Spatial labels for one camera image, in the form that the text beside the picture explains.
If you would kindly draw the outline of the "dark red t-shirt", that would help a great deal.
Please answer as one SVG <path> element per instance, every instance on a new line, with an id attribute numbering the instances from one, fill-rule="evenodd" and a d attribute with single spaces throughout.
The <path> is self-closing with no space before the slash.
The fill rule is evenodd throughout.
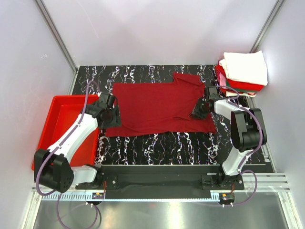
<path id="1" fill-rule="evenodd" d="M 173 73 L 171 83 L 115 83 L 122 125 L 106 130 L 106 137 L 132 137 L 165 132 L 216 133 L 210 115 L 194 119 L 191 113 L 203 97 L 200 76 Z"/>

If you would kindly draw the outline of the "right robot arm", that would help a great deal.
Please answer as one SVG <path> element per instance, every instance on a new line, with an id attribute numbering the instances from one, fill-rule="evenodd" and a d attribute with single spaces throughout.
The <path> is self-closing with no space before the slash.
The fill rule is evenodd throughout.
<path id="1" fill-rule="evenodd" d="M 216 86 L 205 88 L 191 116 L 206 119 L 210 113 L 223 116 L 231 122 L 232 150 L 220 166 L 216 183 L 222 189 L 229 188 L 235 177 L 241 174 L 248 158 L 267 142 L 262 111 L 237 105 L 229 98 L 221 98 Z"/>

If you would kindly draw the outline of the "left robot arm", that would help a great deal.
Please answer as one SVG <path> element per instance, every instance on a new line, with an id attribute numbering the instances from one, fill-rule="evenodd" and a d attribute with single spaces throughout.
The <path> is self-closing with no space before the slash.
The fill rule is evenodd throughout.
<path id="1" fill-rule="evenodd" d="M 100 93 L 97 101 L 84 106 L 75 122 L 59 140 L 46 150 L 38 149 L 34 154 L 34 181 L 37 192 L 46 196 L 40 186 L 50 188 L 52 192 L 66 192 L 70 186 L 87 183 L 97 189 L 103 183 L 98 168 L 91 165 L 72 167 L 70 162 L 86 140 L 96 129 L 108 129 L 121 126 L 119 103 L 116 96 Z"/>

